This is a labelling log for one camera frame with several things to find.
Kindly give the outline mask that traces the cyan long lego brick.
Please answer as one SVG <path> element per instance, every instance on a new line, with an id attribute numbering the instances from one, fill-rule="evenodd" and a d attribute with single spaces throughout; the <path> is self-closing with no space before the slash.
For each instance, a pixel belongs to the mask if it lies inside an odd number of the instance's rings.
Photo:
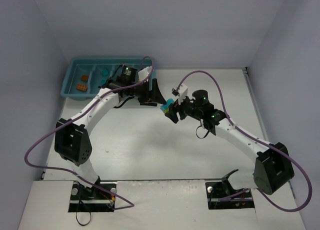
<path id="1" fill-rule="evenodd" d="M 161 111 L 163 112 L 166 109 L 169 109 L 169 106 L 173 104 L 175 101 L 172 98 L 169 98 L 165 104 L 160 106 Z"/>

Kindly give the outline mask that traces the brown long lego brick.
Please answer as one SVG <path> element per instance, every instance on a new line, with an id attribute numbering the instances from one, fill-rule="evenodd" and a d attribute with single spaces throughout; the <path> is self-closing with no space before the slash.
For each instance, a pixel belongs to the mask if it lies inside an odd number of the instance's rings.
<path id="1" fill-rule="evenodd" d="M 85 84 L 77 84 L 75 87 L 76 90 L 82 91 L 82 92 L 86 92 L 88 90 L 88 86 Z"/>

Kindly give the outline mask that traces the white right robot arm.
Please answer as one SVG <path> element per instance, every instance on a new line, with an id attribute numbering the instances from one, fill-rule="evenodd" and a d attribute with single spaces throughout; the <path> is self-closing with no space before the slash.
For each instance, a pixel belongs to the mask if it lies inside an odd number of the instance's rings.
<path id="1" fill-rule="evenodd" d="M 209 102 L 206 90 L 194 91 L 192 98 L 170 98 L 160 108 L 174 123 L 186 117 L 199 121 L 208 134 L 226 140 L 253 162 L 252 169 L 236 169 L 223 177 L 232 190 L 259 189 L 266 195 L 272 195 L 294 177 L 292 163 L 283 156 L 288 153 L 285 145 L 280 142 L 272 144 L 256 136 L 249 138 L 249 132 L 243 128 L 236 129 L 226 114 Z"/>

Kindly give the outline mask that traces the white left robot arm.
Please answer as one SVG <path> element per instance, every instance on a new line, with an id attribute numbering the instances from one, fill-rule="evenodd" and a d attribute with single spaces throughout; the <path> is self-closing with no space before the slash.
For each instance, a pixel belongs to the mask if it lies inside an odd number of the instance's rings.
<path id="1" fill-rule="evenodd" d="M 136 98 L 140 105 L 164 104 L 156 78 L 152 78 L 153 67 L 138 70 L 123 65 L 122 72 L 108 79 L 99 88 L 97 95 L 70 119 L 61 118 L 54 137 L 54 150 L 71 164 L 72 172 L 85 188 L 100 184 L 100 177 L 93 168 L 90 156 L 93 147 L 90 135 L 99 121 L 120 102 Z"/>

